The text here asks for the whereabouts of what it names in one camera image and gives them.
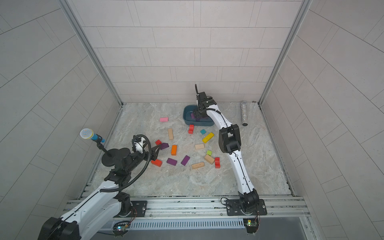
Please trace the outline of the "teal storage bin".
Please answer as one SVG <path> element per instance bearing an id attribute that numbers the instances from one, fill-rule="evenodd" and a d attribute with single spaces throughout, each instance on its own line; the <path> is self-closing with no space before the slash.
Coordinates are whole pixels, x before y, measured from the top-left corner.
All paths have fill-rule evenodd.
<path id="1" fill-rule="evenodd" d="M 191 113 L 197 108 L 197 105 L 188 105 L 184 108 L 183 111 L 183 120 L 186 125 L 194 125 L 194 126 L 203 126 L 203 127 L 210 127 L 213 126 L 215 123 L 214 121 L 208 117 L 204 119 L 192 119 Z"/>

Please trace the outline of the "red arch brick lower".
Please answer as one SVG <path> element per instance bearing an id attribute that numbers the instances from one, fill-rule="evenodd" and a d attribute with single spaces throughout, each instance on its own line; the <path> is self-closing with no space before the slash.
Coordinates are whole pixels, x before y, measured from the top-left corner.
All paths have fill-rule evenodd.
<path id="1" fill-rule="evenodd" d="M 220 165 L 220 158 L 215 158 L 215 168 L 219 169 L 221 167 Z"/>

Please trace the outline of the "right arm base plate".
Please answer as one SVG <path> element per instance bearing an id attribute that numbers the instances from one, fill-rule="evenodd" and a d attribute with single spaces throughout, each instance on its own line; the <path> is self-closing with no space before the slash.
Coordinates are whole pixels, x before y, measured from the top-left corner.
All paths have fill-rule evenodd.
<path id="1" fill-rule="evenodd" d="M 266 216 L 268 214 L 265 201 L 260 199 L 258 203 L 245 203 L 242 199 L 225 199 L 221 202 L 226 207 L 228 216 Z"/>

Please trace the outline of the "microphone on black stand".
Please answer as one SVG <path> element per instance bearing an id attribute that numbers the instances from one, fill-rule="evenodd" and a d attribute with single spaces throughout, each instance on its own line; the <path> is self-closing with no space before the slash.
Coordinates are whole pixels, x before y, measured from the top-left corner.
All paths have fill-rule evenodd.
<path id="1" fill-rule="evenodd" d="M 82 139 L 94 141 L 97 144 L 98 149 L 104 152 L 104 155 L 102 156 L 102 164 L 105 167 L 115 166 L 117 160 L 122 160 L 130 154 L 130 150 L 127 148 L 107 150 L 103 145 L 105 140 L 100 135 L 95 134 L 91 129 L 86 128 L 81 130 L 80 136 Z"/>

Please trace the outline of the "glitter silver cylinder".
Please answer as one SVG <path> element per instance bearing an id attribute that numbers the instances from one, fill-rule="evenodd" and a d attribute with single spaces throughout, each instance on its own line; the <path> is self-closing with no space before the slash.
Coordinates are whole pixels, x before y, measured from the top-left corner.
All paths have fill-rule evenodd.
<path id="1" fill-rule="evenodd" d="M 247 114 L 247 102 L 242 101 L 241 102 L 241 119 L 242 119 L 242 125 L 246 127 L 248 125 L 248 114 Z"/>

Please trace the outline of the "red arch brick upper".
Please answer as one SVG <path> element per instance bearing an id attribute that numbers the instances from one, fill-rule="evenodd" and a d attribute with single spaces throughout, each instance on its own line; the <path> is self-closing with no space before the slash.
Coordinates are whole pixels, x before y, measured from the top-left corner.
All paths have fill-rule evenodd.
<path id="1" fill-rule="evenodd" d="M 189 125 L 188 133 L 189 133 L 189 134 L 193 134 L 193 132 L 194 132 L 194 128 L 195 128 L 194 125 Z"/>

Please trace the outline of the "orange brick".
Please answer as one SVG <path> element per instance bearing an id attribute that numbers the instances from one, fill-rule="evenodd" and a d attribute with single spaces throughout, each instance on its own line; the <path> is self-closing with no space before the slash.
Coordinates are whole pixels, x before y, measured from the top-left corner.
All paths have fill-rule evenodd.
<path id="1" fill-rule="evenodd" d="M 177 150 L 178 150 L 178 146 L 177 145 L 172 145 L 171 155 L 172 156 L 176 156 L 177 155 Z"/>

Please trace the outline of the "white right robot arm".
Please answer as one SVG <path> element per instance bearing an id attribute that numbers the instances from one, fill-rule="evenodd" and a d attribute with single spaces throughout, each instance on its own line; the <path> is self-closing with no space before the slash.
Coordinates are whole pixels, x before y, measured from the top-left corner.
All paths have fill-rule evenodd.
<path id="1" fill-rule="evenodd" d="M 194 115 L 197 118 L 210 117 L 219 129 L 219 147 L 227 154 L 234 171 L 241 210 L 245 214 L 257 211 L 260 215 L 266 215 L 265 204 L 252 184 L 242 158 L 239 126 L 232 124 L 222 114 L 215 100 L 205 92 L 197 92 L 197 108 Z"/>

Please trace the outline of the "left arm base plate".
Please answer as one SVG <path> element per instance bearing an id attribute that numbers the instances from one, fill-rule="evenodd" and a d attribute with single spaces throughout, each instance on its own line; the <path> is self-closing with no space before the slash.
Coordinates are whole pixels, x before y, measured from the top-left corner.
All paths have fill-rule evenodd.
<path id="1" fill-rule="evenodd" d="M 131 207 L 129 212 L 119 214 L 119 217 L 121 218 L 134 218 L 134 217 L 139 217 L 143 218 L 146 215 L 146 210 L 147 210 L 147 201 L 131 201 Z"/>

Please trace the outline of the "tan brick right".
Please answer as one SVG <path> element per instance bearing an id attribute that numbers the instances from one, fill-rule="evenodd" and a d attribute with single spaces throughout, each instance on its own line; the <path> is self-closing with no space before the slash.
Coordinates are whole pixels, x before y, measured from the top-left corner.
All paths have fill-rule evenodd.
<path id="1" fill-rule="evenodd" d="M 210 155 L 205 155 L 204 156 L 204 160 L 206 160 L 211 165 L 215 162 L 215 159 L 212 156 L 210 156 Z"/>

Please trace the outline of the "red brick lower left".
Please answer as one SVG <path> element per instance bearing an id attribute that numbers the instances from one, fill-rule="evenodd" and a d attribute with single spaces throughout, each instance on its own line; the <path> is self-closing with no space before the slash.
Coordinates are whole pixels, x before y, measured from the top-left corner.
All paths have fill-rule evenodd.
<path id="1" fill-rule="evenodd" d="M 162 162 L 161 160 L 158 160 L 158 159 L 156 159 L 156 160 L 154 160 L 154 161 L 151 161 L 151 163 L 152 163 L 153 165 L 159 167 L 159 168 L 160 168 L 160 167 L 162 166 L 162 164 L 163 164 L 163 162 Z"/>

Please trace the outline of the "red arch brick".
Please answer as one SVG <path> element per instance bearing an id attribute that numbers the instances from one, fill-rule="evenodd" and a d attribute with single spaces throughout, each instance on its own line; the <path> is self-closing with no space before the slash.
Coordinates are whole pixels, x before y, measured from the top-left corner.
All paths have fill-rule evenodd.
<path id="1" fill-rule="evenodd" d="M 189 134 L 193 134 L 193 132 L 194 132 L 194 128 L 195 128 L 194 125 L 189 125 L 188 133 L 189 133 Z"/>
<path id="2" fill-rule="evenodd" d="M 219 169 L 221 167 L 220 165 L 220 158 L 215 158 L 215 168 Z"/>

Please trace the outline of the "purple triangular brick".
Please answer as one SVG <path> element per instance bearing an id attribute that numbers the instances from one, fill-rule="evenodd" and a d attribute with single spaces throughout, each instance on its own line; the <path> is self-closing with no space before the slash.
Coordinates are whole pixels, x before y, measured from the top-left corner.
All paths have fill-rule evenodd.
<path id="1" fill-rule="evenodd" d="M 169 147 L 169 144 L 168 143 L 162 143 L 160 146 L 161 146 L 160 149 L 164 150 L 164 149 Z"/>

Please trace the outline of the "yellow brick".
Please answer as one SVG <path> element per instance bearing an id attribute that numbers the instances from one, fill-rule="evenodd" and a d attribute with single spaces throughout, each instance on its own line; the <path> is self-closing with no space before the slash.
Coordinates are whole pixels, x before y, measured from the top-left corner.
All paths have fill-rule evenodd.
<path id="1" fill-rule="evenodd" d="M 207 136 L 205 136 L 202 141 L 203 143 L 207 143 L 209 140 L 211 140 L 215 135 L 213 133 L 209 133 Z"/>

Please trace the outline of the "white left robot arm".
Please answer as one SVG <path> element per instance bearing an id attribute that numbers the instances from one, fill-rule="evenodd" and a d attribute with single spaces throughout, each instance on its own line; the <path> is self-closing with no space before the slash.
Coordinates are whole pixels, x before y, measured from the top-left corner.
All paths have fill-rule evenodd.
<path id="1" fill-rule="evenodd" d="M 85 200 L 59 218 L 51 217 L 42 226 L 40 240 L 89 240 L 109 220 L 121 217 L 112 231 L 123 236 L 127 226 L 136 217 L 146 214 L 146 201 L 131 201 L 123 190 L 133 183 L 131 172 L 143 161 L 149 163 L 157 159 L 160 146 L 145 151 L 147 143 L 134 143 L 133 149 L 105 150 L 102 163 L 112 170 L 104 182 Z"/>

